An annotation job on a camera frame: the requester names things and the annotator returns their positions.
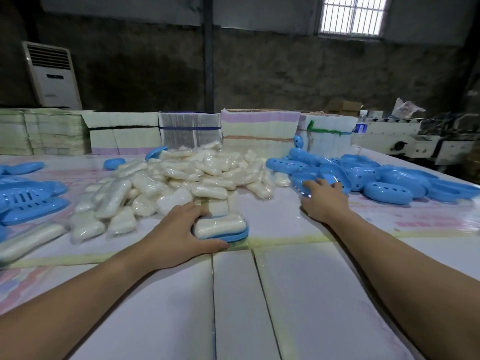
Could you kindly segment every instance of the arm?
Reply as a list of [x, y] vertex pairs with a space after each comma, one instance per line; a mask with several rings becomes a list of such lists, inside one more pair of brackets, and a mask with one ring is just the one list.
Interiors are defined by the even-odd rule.
[[222, 240], [190, 233], [205, 213], [192, 202], [174, 207], [136, 244], [0, 316], [0, 359], [63, 359], [143, 276], [228, 248]]
[[304, 183], [308, 215], [333, 229], [381, 300], [431, 359], [480, 358], [480, 282], [368, 223], [348, 206], [342, 186]]

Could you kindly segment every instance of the window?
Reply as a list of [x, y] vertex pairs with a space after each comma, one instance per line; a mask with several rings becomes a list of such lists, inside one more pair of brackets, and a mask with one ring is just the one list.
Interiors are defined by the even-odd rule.
[[324, 0], [320, 32], [379, 36], [386, 3], [387, 0]]

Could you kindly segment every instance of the plastic water bottle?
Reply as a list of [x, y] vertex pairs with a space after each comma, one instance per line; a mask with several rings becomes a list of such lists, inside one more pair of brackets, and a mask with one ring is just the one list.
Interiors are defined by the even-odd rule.
[[359, 156], [362, 152], [362, 139], [367, 132], [367, 110], [360, 110], [360, 116], [358, 116], [357, 125], [355, 125], [352, 131], [352, 147], [353, 154]]

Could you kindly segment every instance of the stack of paper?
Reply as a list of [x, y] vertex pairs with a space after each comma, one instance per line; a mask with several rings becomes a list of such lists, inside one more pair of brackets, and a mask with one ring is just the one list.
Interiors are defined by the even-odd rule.
[[325, 158], [351, 154], [351, 132], [357, 117], [338, 114], [302, 114], [297, 135], [303, 138], [303, 149]]
[[283, 157], [293, 147], [300, 112], [279, 110], [222, 110], [223, 149], [259, 157]]
[[197, 146], [222, 142], [220, 114], [201, 114], [193, 112], [159, 112], [158, 124], [163, 145], [169, 149], [181, 146]]
[[90, 130], [93, 154], [146, 154], [162, 145], [157, 112], [83, 111], [81, 115]]
[[25, 116], [21, 109], [0, 109], [0, 154], [30, 156]]
[[82, 156], [90, 153], [88, 128], [82, 111], [35, 108], [25, 111], [33, 154]]

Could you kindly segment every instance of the air conditioner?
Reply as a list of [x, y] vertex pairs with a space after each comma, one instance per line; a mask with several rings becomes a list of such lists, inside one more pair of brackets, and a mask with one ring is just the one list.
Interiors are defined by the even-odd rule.
[[29, 41], [23, 49], [38, 103], [82, 110], [70, 51]]

